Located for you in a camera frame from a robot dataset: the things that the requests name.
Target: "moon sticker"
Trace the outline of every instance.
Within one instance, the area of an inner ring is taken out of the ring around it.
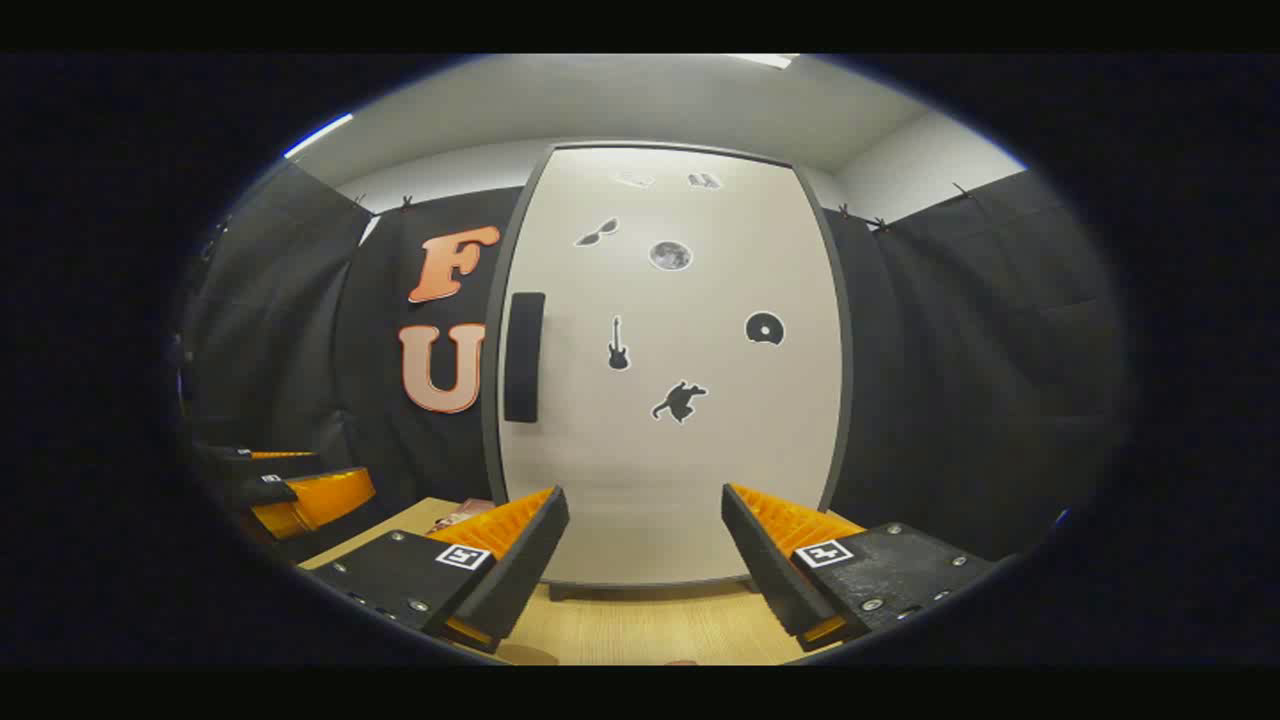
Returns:
[[[666,241],[649,249],[649,261],[659,270],[684,270],[694,261],[694,254],[678,242]]]

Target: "door frame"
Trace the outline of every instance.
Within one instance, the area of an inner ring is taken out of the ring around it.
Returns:
[[[525,220],[525,214],[529,210],[529,204],[532,201],[534,191],[538,188],[538,181],[547,169],[547,164],[550,163],[552,155],[554,155],[557,150],[580,150],[589,147],[640,147],[646,150],[685,150],[710,155],[727,155],[730,158],[780,165],[791,169],[796,174],[796,178],[800,181],[800,187],[804,188],[804,193],[809,199],[809,205],[813,209],[814,218],[818,220],[818,229],[822,233],[822,240],[827,246],[827,259],[831,263],[832,279],[836,283],[836,304],[838,306],[837,311],[840,316],[840,347],[844,375],[840,391],[840,421],[836,430],[836,447],[832,452],[831,468],[827,474],[827,484],[823,488],[822,501],[818,505],[818,511],[826,512],[831,505],[831,497],[836,492],[836,484],[840,482],[840,475],[845,464],[845,452],[849,446],[849,424],[854,389],[854,364],[849,288],[845,284],[844,265],[836,249],[836,241],[832,236],[831,227],[827,223],[823,208],[818,202],[818,196],[814,195],[813,187],[809,184],[809,181],[805,179],[804,173],[797,170],[792,163],[754,152],[728,150],[724,147],[686,145],[657,140],[585,138],[549,143],[543,154],[543,158],[538,161],[538,165],[534,167],[532,173],[530,173],[529,182],[525,183],[524,191],[520,193],[520,201],[516,204],[516,209],[511,215],[511,223],[507,225],[503,242],[498,243],[498,264],[494,269],[494,282],[490,288],[489,307],[485,313],[485,342],[480,356],[480,421],[481,432],[484,433],[485,468],[489,474],[489,488],[493,492],[493,502],[495,505],[503,505],[511,500],[507,497],[507,482],[502,471],[502,448],[498,437],[498,393],[502,392],[502,383],[499,382],[500,378],[498,378],[498,351],[502,345],[502,329],[503,322],[506,320],[503,310],[507,304],[507,281],[511,275],[511,264],[516,254],[516,238],[520,236],[520,228]]]

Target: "letter f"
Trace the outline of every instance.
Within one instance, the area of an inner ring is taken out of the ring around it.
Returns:
[[[453,269],[468,275],[480,263],[480,249],[468,243],[494,245],[498,237],[498,228],[488,227],[433,237],[424,242],[426,258],[422,260],[422,277],[408,293],[408,301],[426,302],[457,295],[462,283],[453,279]]]

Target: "ceiling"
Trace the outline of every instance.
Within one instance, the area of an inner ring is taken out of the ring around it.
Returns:
[[[731,147],[836,173],[925,111],[808,55],[782,70],[723,55],[477,55],[352,110],[351,122],[293,161],[337,187],[477,145],[628,137]]]

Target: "white door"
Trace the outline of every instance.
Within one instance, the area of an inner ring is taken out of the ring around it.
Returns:
[[[497,388],[507,497],[559,484],[570,503],[545,580],[746,575],[719,516],[726,482],[818,507],[844,351],[814,213],[788,167],[552,154],[515,238]],[[527,360],[507,352],[511,299],[526,292],[545,295],[535,373],[508,368]],[[536,421],[506,419],[508,370],[535,374]]]

